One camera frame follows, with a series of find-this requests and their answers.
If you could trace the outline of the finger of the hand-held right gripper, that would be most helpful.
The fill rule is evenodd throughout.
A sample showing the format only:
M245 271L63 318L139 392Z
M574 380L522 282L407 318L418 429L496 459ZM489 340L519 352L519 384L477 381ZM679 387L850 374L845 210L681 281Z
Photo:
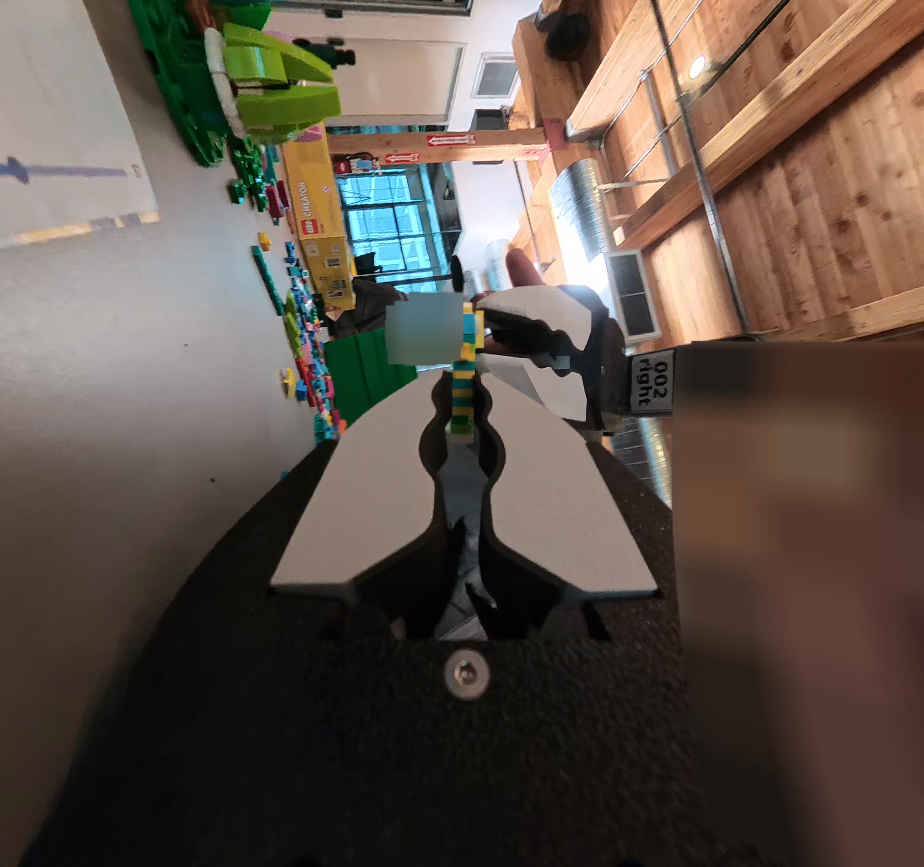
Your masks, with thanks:
M510 352L584 352L600 321L600 297L585 286L519 286L475 303L491 341Z
M496 354L479 356L479 373L492 375L563 420L587 419L588 399L579 373L559 375L528 358Z

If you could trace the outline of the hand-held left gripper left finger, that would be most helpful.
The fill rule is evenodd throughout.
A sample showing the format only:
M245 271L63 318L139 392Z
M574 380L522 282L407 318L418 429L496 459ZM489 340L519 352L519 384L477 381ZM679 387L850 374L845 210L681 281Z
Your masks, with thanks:
M451 411L451 373L430 370L347 429L271 576L276 593L437 625L456 581L440 480Z

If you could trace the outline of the striped teal yellow brick column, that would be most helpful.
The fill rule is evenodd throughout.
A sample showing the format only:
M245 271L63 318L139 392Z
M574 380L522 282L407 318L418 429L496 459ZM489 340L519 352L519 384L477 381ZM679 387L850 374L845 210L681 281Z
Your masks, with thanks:
M448 425L452 443L474 442L474 378L478 354L484 346L483 314L473 303L463 303L463 334L458 356L452 361L452 416Z

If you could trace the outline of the metal air vent grille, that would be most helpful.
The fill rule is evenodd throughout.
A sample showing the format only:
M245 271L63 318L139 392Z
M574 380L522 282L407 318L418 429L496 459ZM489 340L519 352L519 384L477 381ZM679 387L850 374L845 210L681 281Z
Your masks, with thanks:
M641 252L609 252L605 266L613 309L627 341L635 344L661 337Z

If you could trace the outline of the black disc on pole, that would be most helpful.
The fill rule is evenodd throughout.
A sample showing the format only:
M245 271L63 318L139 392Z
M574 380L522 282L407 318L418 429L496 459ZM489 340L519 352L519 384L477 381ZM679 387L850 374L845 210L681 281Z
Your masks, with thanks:
M392 272L394 280L385 280L381 285L395 288L408 288L411 286L435 285L435 291L445 290L447 287L456 293L462 293L465 288L465 275L461 261L456 255L449 258L446 272L433 272L421 270L413 272Z

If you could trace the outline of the green brick baseplate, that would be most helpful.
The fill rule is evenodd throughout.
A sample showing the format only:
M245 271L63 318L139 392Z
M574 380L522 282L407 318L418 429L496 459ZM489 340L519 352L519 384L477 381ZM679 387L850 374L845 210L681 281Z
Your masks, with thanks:
M334 403L350 426L371 408L415 381L415 366L391 364L383 328L323 345L334 385Z

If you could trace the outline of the pile of loose coloured bricks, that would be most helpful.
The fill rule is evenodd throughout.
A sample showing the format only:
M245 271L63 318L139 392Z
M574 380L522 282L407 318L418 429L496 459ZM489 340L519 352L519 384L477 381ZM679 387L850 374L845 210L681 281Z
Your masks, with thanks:
M240 206L248 204L256 212L266 214L272 226L286 224L293 230L294 217L282 177L278 148L274 145L261 146L248 137L237 138L231 135L227 140L227 149L236 175L227 185L231 202ZM323 345L328 340L328 333L321 318L321 298L313 291L314 285L308 269L293 238L282 240L284 282L277 281L273 276L271 250L264 254L276 288L283 298L284 317L277 316L272 305L271 308L283 326L293 359L292 366L281 370L280 386L287 399L313 408L313 436L316 444L337 441L345 432L347 423L340 418L336 408L334 385L324 358ZM252 256L251 259L258 272ZM260 283L266 292L261 278Z

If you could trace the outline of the wooden beam with red signs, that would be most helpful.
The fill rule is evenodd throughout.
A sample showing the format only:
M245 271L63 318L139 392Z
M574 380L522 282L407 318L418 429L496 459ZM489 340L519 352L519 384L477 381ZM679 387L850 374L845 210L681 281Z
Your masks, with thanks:
M382 168L443 163L544 161L543 129L329 134L332 156L370 155Z

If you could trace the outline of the long teal brick plate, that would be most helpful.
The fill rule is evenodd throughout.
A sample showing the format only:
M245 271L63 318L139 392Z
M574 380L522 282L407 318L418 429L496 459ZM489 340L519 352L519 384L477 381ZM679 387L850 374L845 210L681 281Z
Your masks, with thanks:
M250 247L250 251L252 258L256 263L261 281L266 289L268 297L270 298L271 305L276 315L282 318L284 317L285 312L283 298L280 296L280 293L278 292L273 281L264 251L260 248L260 245L252 245Z

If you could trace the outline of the yellow cardboard box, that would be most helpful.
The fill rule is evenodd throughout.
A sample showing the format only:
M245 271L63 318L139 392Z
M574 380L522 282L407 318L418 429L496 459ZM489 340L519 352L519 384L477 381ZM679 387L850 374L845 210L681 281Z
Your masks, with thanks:
M313 125L283 144L282 159L297 243L310 279L324 306L352 311L355 268L324 126Z

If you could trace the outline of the black round fixture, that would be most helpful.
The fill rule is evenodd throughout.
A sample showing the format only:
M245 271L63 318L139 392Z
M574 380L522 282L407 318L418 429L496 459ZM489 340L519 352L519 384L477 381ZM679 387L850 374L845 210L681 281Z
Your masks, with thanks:
M582 11L554 11L543 15L536 27L545 36L548 57L561 63L578 62L593 33L590 17Z

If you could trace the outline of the white door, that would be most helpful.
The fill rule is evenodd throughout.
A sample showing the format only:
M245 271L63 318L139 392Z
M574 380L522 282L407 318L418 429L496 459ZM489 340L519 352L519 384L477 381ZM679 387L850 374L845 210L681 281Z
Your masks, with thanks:
M328 43L341 40L356 63L341 67L334 81L345 123L435 124L470 127L471 67L478 63L470 42L471 17L344 11L284 6L271 12L268 29L283 39Z

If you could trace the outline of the lime green brick plant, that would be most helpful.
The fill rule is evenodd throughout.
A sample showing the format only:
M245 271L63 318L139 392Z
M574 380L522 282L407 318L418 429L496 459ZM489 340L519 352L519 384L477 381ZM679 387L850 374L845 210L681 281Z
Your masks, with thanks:
M341 115L333 70L314 53L231 22L205 28L203 45L221 119L237 138L279 145Z

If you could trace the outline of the white sheet with blue line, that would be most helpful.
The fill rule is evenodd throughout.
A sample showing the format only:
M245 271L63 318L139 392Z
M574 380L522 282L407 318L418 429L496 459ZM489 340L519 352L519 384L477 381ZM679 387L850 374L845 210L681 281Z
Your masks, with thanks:
M1 247L160 220L82 0L1 0Z

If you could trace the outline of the large silver ventilation duct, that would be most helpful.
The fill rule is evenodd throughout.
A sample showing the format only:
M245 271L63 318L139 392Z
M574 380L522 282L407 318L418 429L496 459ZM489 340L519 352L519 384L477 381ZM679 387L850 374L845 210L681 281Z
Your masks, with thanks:
M557 175L549 197L567 283L591 289L616 319L605 255L624 250L616 248L615 229L607 214L603 186L597 162L582 159ZM642 343L625 340L628 353L665 349L663 334ZM667 419L626 417L614 433L603 437L612 452L671 506L673 480Z

